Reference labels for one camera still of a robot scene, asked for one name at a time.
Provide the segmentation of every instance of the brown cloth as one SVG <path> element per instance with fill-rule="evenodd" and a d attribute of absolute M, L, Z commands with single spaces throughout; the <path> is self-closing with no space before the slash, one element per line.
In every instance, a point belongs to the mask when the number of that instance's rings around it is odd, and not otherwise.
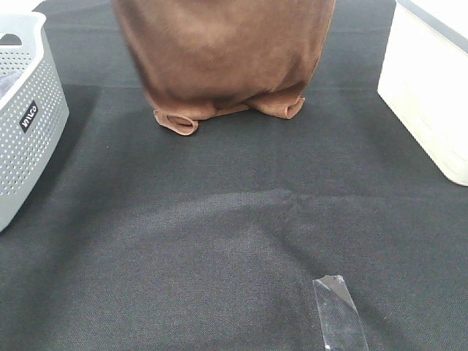
<path fill-rule="evenodd" d="M 156 120 L 181 135 L 254 108 L 292 118 L 335 0 L 112 0 Z"/>

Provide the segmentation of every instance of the white plastic box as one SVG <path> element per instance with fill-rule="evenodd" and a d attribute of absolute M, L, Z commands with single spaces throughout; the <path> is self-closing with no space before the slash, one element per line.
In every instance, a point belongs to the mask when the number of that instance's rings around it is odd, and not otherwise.
<path fill-rule="evenodd" d="M 21 72 L 0 99 L 0 231 L 12 220 L 48 163 L 69 110 L 38 12 L 0 13 L 0 75 Z"/>
<path fill-rule="evenodd" d="M 468 1 L 397 0 L 378 92 L 440 170 L 468 186 Z"/>

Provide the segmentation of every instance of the clear plastic tape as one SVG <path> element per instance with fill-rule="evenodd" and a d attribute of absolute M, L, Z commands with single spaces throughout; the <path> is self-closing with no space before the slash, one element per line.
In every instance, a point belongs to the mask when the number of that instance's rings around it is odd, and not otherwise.
<path fill-rule="evenodd" d="M 327 351 L 369 351 L 358 310 L 342 276 L 314 280 L 323 341 Z"/>

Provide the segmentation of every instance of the black fabric surface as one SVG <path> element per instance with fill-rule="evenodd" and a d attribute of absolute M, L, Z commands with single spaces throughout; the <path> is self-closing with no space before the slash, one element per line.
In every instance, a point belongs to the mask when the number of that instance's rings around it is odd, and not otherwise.
<path fill-rule="evenodd" d="M 107 1 L 41 5 L 71 113 L 0 234 L 0 350 L 324 350 L 326 274 L 370 350 L 468 350 L 468 189 L 376 92 L 394 6 L 338 0 L 293 120 L 181 137 L 152 118 Z"/>

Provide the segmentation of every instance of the gray plastic basket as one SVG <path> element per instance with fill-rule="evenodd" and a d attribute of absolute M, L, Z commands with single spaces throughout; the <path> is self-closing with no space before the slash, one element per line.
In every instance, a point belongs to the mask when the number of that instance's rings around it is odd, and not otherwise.
<path fill-rule="evenodd" d="M 0 33 L 21 45 L 0 45 L 0 75 L 20 78 L 0 99 L 0 231 L 40 177 L 64 129 L 67 102 L 38 12 L 0 13 Z"/>

